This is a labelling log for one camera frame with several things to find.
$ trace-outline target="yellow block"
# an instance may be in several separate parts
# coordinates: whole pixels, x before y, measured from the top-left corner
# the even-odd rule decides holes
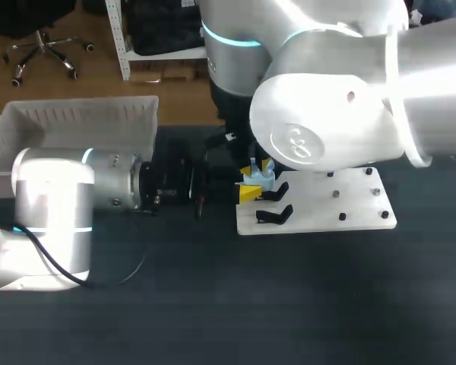
[[[240,170],[240,173],[244,173],[247,176],[251,176],[252,175],[252,167],[251,166],[243,167]]]
[[[239,203],[250,202],[261,195],[261,186],[241,185]]]
[[[271,162],[272,159],[271,158],[268,158],[268,159],[265,159],[261,162],[261,170],[262,171],[265,171],[265,169],[267,168],[267,165],[269,162]]]

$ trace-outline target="screw hole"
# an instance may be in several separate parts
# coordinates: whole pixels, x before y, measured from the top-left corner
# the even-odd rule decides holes
[[[355,93],[353,91],[350,91],[347,95],[348,103],[352,103],[353,100],[355,100]]]

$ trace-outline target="white plastic bin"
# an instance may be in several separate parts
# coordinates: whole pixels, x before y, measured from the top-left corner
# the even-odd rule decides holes
[[[11,170],[28,147],[101,148],[152,159],[158,97],[12,101],[0,115],[0,198],[13,198]]]

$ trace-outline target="chair base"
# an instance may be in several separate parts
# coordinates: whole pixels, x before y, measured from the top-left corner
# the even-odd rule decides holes
[[[76,80],[78,78],[78,73],[76,72],[76,68],[71,63],[71,61],[69,61],[66,58],[66,55],[53,49],[53,46],[55,46],[57,44],[75,42],[75,43],[81,44],[83,46],[83,48],[88,52],[94,51],[94,44],[87,42],[77,36],[73,36],[72,38],[65,38],[63,40],[51,41],[49,39],[49,34],[42,30],[36,31],[35,36],[36,36],[35,43],[9,46],[7,48],[7,50],[5,51],[5,53],[2,55],[2,61],[7,64],[10,61],[10,58],[8,56],[10,51],[14,51],[16,49],[30,49],[29,54],[27,54],[27,56],[25,56],[17,64],[17,66],[15,68],[15,75],[14,75],[14,78],[12,79],[12,85],[15,87],[22,85],[22,83],[23,83],[22,74],[24,73],[24,69],[27,66],[27,64],[41,53],[47,53],[47,54],[51,55],[54,59],[59,60],[68,69],[68,76],[70,78],[72,78],[74,80]]]

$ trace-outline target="black hook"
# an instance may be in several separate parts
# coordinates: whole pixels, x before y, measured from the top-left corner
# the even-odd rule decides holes
[[[276,192],[263,192],[260,197],[271,202],[280,202],[284,195],[289,191],[289,183],[285,182]]]
[[[269,211],[257,211],[256,217],[259,223],[273,223],[281,226],[287,222],[293,212],[293,206],[288,205],[280,214],[271,213]]]

